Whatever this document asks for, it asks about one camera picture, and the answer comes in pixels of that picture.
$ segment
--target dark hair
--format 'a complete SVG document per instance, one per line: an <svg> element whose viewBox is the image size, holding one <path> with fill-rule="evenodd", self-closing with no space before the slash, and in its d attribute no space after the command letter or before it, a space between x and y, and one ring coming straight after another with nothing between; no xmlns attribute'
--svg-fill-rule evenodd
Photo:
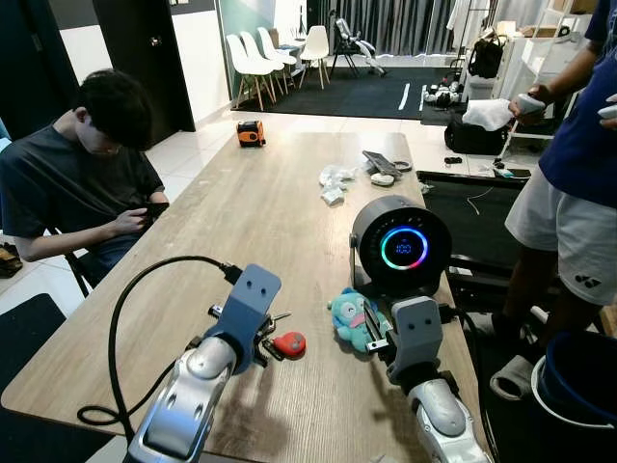
<svg viewBox="0 0 617 463"><path fill-rule="evenodd" d="M93 125L114 142L143 150L151 143L152 110L146 91L119 70L93 72L79 88L73 110L83 106Z"/></svg>

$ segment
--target digital display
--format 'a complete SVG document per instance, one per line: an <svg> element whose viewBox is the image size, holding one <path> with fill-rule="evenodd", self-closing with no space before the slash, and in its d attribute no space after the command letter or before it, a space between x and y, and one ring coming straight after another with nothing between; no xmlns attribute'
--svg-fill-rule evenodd
<svg viewBox="0 0 617 463"><path fill-rule="evenodd" d="M396 254L411 254L412 253L411 244L406 244L406 243L397 244L395 249L396 250L394 252Z"/></svg>
<svg viewBox="0 0 617 463"><path fill-rule="evenodd" d="M428 255L428 241L420 231L399 226L387 232L381 241L382 259L394 270L416 268Z"/></svg>

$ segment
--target smartphone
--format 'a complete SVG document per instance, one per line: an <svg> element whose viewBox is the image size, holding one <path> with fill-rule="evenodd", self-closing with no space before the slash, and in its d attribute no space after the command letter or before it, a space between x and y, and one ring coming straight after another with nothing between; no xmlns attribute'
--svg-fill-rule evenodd
<svg viewBox="0 0 617 463"><path fill-rule="evenodd" d="M169 203L146 203L146 209L148 210L148 212L146 212L146 215L150 219L156 220L158 219L159 215L161 215L163 211L169 206Z"/></svg>

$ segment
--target red keychain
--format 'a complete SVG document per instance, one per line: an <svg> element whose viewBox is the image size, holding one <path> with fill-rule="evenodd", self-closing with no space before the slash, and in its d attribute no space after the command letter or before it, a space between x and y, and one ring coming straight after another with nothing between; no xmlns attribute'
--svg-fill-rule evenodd
<svg viewBox="0 0 617 463"><path fill-rule="evenodd" d="M292 331L274 338L274 345L285 357L295 358L305 352L307 340L300 333Z"/></svg>

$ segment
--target white line on floor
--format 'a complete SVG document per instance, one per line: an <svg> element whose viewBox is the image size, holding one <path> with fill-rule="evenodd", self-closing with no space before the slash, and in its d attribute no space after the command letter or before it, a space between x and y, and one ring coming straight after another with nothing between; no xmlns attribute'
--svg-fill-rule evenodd
<svg viewBox="0 0 617 463"><path fill-rule="evenodd" d="M422 93L420 94L420 113L422 112L422 108L424 107L424 92L426 92L426 85L422 86Z"/></svg>
<svg viewBox="0 0 617 463"><path fill-rule="evenodd" d="M402 111L405 105L407 104L408 94L409 94L409 82L405 85L405 90L403 91L403 99L401 99L401 104L398 105L399 111Z"/></svg>

